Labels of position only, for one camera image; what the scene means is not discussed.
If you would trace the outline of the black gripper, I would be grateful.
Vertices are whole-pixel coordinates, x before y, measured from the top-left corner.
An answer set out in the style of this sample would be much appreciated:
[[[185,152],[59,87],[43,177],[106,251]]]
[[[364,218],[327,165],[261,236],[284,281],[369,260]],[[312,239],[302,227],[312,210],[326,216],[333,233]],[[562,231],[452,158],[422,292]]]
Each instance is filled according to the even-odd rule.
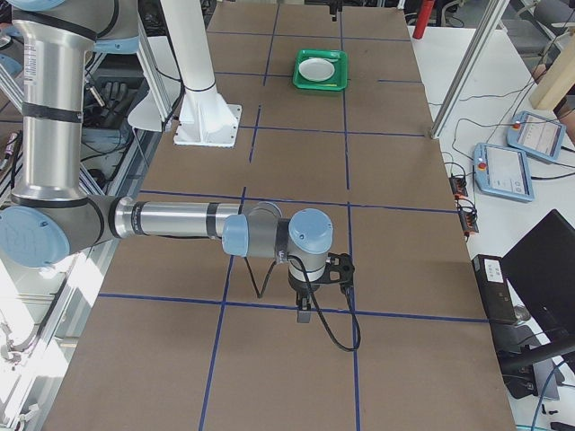
[[[336,13],[332,15],[332,22],[337,22],[337,12],[340,10],[340,0],[328,0],[330,13]]]
[[[322,285],[319,281],[305,281],[297,279],[291,272],[288,273],[288,283],[297,293],[296,295],[296,322],[309,323],[312,316],[311,292],[317,291]]]

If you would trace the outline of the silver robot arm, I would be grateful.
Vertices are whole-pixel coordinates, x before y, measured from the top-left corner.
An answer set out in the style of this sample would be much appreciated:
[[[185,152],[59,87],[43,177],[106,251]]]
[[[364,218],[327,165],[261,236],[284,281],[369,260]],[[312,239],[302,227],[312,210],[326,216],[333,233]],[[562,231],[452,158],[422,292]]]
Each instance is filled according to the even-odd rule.
[[[84,62],[91,52],[135,53],[141,29],[134,1],[14,1],[24,40],[22,179],[1,214],[1,246],[40,268],[87,247],[134,235],[219,240],[232,256],[287,263],[297,318],[320,308],[329,283],[332,221],[304,209],[290,218],[269,202],[145,202],[84,193],[79,185]]]

